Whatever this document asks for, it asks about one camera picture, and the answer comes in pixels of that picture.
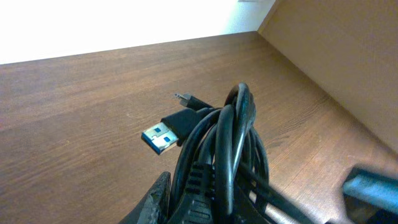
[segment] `white wall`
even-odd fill
[[[0,64],[257,30],[274,0],[10,0]]]

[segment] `metal usb plug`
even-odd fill
[[[141,138],[160,155],[166,149],[176,145],[178,137],[163,122],[144,131]]]

